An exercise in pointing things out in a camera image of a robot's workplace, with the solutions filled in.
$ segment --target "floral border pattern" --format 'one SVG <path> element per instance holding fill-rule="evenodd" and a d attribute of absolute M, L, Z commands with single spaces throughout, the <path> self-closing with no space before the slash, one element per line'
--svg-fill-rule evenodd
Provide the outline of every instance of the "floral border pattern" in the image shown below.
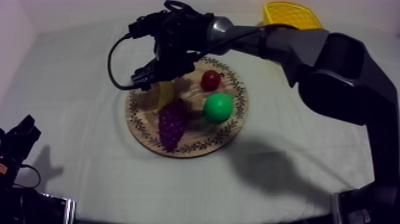
<path fill-rule="evenodd" d="M 246 94 L 245 94 L 246 89 L 244 87 L 244 84 L 236 78 L 235 73 L 230 70 L 229 66 L 219 62 L 218 60 L 216 60 L 214 58 L 204 57 L 201 60 L 204 61 L 206 64 L 211 64 L 214 67 L 223 70 L 224 74 L 229 79 L 230 83 L 232 84 L 235 91 L 237 92 L 237 94 L 234 97 L 235 107 L 236 107 L 235 118 L 230 119 L 223 128 L 218 129 L 212 137 L 207 138 L 206 140 L 196 141 L 189 145 L 186 144 L 172 152 L 168 152 L 165 148 L 163 148 L 162 150 L 167 153 L 172 153 L 172 154 L 175 152 L 191 153 L 192 151 L 196 151 L 196 150 L 205 150 L 212 145 L 222 144 L 224 142 L 224 139 L 231 134 L 231 132 L 234 128 L 237 127 L 237 125 L 239 124 L 238 120 L 244 119 L 246 116 L 245 109 L 246 109 L 246 105 L 247 105 L 247 98 L 246 98 Z M 156 137 L 152 136 L 146 129 L 145 125 L 143 124 L 142 119 L 138 117 L 138 113 L 139 113 L 138 101 L 135 99 L 135 97 L 133 97 L 135 95 L 135 93 L 136 93 L 136 90 L 132 90 L 129 92 L 129 95 L 128 95 L 129 110 L 131 112 L 129 120 L 135 125 L 135 128 L 140 132 L 140 135 L 142 138 L 147 140 L 152 146 L 161 148 L 162 146 L 161 146 L 161 143 L 160 143 L 160 140 L 158 139 L 158 137 L 156 138 Z"/>

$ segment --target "green ball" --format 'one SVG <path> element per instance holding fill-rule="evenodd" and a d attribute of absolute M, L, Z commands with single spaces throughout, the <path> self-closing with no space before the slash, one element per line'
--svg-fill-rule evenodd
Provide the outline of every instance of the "green ball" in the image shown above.
<path fill-rule="evenodd" d="M 212 94 L 204 104 L 203 113 L 213 123 L 226 121 L 233 111 L 233 96 L 228 94 Z"/>

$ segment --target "yellow plastic container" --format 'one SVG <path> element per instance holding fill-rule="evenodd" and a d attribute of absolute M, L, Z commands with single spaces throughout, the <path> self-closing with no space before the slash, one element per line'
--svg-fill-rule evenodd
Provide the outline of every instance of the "yellow plastic container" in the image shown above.
<path fill-rule="evenodd" d="M 264 25 L 288 24 L 299 29 L 323 28 L 311 9 L 292 2 L 269 2 L 264 5 Z"/>

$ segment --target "white table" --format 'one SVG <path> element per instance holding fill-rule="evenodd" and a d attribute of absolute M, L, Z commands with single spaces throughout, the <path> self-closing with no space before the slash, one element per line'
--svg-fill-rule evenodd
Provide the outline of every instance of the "white table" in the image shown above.
<path fill-rule="evenodd" d="M 259 15 L 227 15 L 255 24 Z M 127 92 L 107 77 L 111 45 L 134 21 L 115 20 L 39 37 L 0 107 L 0 127 L 25 115 L 42 131 L 27 159 L 38 188 L 77 201 L 79 218 L 119 223 L 270 223 L 325 214 L 331 193 L 373 180 L 365 127 L 315 114 L 282 69 L 239 52 L 217 57 L 244 81 L 249 114 L 237 138 L 205 157 L 175 160 L 138 144 L 124 119 Z M 363 40 L 395 82 L 400 41 L 323 21 Z M 151 38 L 114 55 L 119 82 L 152 56 Z M 34 182 L 21 171 L 18 181 Z"/>

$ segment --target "round wooden tray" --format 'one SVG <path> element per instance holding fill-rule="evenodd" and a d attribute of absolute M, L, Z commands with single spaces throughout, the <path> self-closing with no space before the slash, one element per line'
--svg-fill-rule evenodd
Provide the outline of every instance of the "round wooden tray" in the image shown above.
<path fill-rule="evenodd" d="M 173 158 L 192 158 L 206 155 L 221 148 L 239 133 L 248 111 L 248 96 L 244 84 L 231 69 L 213 58 L 203 58 L 195 63 L 195 71 L 174 80 L 176 97 L 190 108 L 190 120 L 185 134 L 174 152 L 164 149 L 158 136 L 158 116 L 152 110 L 157 106 L 160 89 L 153 85 L 148 92 L 135 89 L 126 99 L 126 119 L 132 135 L 148 150 Z M 200 87 L 203 73 L 215 70 L 224 74 L 221 85 L 214 92 Z M 208 123 L 202 116 L 205 99 L 213 93 L 235 96 L 233 113 L 218 125 Z"/>

